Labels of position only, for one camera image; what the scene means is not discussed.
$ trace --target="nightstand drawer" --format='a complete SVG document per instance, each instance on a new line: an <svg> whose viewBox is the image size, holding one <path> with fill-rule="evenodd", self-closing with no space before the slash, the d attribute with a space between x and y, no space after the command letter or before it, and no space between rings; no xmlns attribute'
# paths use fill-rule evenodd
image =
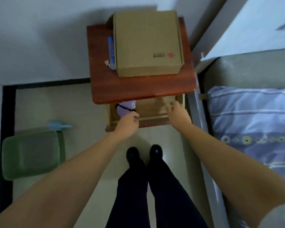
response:
<svg viewBox="0 0 285 228"><path fill-rule="evenodd" d="M170 124L166 104L175 100L185 107L185 94L137 100L136 112L139 114L139 128ZM115 130L120 116L116 112L116 104L107 104L106 107L108 111L108 126L105 130L106 132L112 132Z"/></svg>

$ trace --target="pillow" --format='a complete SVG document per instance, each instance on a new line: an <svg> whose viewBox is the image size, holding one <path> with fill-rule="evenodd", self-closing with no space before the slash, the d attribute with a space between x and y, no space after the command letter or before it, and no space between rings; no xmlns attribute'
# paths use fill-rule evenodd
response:
<svg viewBox="0 0 285 228"><path fill-rule="evenodd" d="M285 89L215 86L208 98L214 136L285 177Z"/></svg>

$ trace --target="wooden nightstand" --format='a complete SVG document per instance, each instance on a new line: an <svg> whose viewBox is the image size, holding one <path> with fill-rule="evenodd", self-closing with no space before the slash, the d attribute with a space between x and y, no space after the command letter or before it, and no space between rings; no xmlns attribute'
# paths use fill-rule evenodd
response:
<svg viewBox="0 0 285 228"><path fill-rule="evenodd" d="M185 64L178 74L119 78L105 65L109 60L108 37L113 30L106 25L87 26L92 99L96 104L107 104L107 132L114 131L120 119L115 105L123 101L137 100L139 127L168 125L165 104L178 100L185 104L184 94L196 89L195 74L190 55L186 26L179 18Z"/></svg>

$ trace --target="leg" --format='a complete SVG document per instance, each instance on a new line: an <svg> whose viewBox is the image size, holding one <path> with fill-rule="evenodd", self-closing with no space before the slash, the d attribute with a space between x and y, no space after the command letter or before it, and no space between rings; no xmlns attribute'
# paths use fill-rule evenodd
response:
<svg viewBox="0 0 285 228"><path fill-rule="evenodd" d="M156 225L206 228L203 217L189 195L162 159L159 145L153 145L148 163L148 180L155 198Z"/></svg>
<svg viewBox="0 0 285 228"><path fill-rule="evenodd" d="M128 149L127 160L130 168L118 180L117 195L106 228L150 227L146 166L135 147Z"/></svg>

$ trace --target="purple object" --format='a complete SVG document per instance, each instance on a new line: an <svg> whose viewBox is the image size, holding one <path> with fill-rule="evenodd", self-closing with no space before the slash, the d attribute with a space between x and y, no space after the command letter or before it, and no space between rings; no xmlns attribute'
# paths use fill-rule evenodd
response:
<svg viewBox="0 0 285 228"><path fill-rule="evenodd" d="M135 111L136 101L124 101L122 103L116 104L116 111L118 115L122 118L128 113Z"/></svg>

